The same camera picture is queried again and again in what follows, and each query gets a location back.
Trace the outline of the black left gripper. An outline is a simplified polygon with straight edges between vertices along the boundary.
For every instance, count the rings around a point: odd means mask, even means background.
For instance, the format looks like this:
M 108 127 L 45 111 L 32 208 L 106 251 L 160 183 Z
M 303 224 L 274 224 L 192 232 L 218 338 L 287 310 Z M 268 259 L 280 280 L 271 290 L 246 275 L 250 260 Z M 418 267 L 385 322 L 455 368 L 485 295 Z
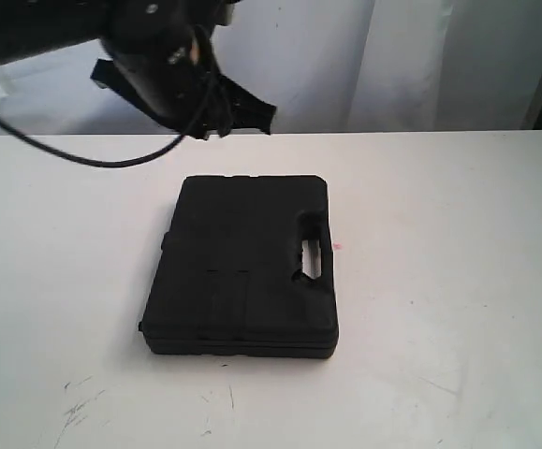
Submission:
M 176 118 L 168 119 L 157 114 L 139 97 L 137 91 L 112 61 L 98 59 L 91 80 L 99 87 L 113 91 L 125 102 L 167 129 L 183 132 L 192 118 L 181 109 L 180 116 Z M 219 74 L 208 107 L 186 135 L 195 139 L 207 139 L 212 132 L 224 137 L 234 130 L 258 130 L 270 135 L 275 113 L 274 105 L 258 99 L 224 74 Z

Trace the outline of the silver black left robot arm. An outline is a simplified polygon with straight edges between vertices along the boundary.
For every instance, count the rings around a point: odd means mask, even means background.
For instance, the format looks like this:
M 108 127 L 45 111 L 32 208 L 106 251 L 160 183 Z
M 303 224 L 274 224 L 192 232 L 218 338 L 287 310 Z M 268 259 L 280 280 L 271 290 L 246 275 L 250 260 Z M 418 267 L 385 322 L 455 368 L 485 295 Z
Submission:
M 212 48 L 231 1 L 0 1 L 0 65 L 97 40 L 92 81 L 167 129 L 269 134 L 276 107 L 225 76 Z

